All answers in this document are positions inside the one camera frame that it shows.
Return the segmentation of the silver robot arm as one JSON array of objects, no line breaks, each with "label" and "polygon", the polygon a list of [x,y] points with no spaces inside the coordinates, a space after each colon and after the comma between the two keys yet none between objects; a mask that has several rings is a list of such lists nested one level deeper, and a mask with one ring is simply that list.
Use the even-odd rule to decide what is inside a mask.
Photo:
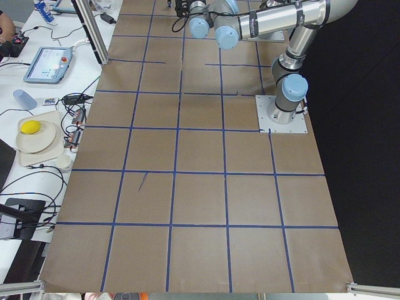
[{"label": "silver robot arm", "polygon": [[272,63],[277,96],[268,106],[268,118],[287,125],[294,120],[308,82],[299,74],[308,48],[318,31],[349,13],[356,1],[263,1],[259,9],[241,13],[236,1],[176,1],[176,14],[187,18],[191,35],[204,39],[215,30],[220,49],[232,49],[241,40],[290,29],[286,50]]}]

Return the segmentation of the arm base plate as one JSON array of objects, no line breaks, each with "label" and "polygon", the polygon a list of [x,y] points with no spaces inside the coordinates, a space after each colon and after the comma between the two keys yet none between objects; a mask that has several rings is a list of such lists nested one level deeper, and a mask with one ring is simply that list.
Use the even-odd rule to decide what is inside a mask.
[{"label": "arm base plate", "polygon": [[255,98],[260,133],[308,133],[301,104],[298,104],[293,112],[283,112],[276,107],[276,96],[256,95]]},{"label": "arm base plate", "polygon": [[265,34],[260,34],[256,37],[250,37],[247,39],[248,41],[261,41],[261,42],[268,42],[268,43],[283,43],[285,41],[284,32],[274,31]]}]

